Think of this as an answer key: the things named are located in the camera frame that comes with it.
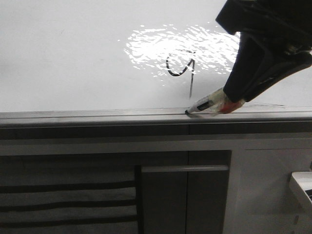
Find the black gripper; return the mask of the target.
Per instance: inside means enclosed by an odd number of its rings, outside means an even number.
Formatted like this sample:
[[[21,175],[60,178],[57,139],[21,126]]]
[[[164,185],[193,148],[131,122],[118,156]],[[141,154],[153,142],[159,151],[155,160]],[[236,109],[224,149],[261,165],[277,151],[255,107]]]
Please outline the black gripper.
[[[223,88],[231,102],[249,102],[312,65],[310,0],[228,0],[216,22],[228,34],[240,33],[236,61]],[[265,46],[292,55],[277,56],[262,67]]]

